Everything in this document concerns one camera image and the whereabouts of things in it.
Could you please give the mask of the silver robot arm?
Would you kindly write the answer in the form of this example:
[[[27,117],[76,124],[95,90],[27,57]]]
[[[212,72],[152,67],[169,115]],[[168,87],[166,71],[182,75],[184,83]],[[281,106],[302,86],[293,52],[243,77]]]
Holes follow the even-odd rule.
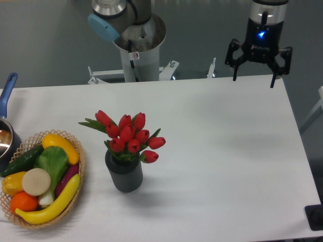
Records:
[[[233,81],[238,68],[246,61],[266,64],[272,71],[270,87],[275,80],[290,72],[292,47],[279,48],[288,1],[253,1],[247,23],[244,42],[232,39],[225,64],[234,69]]]

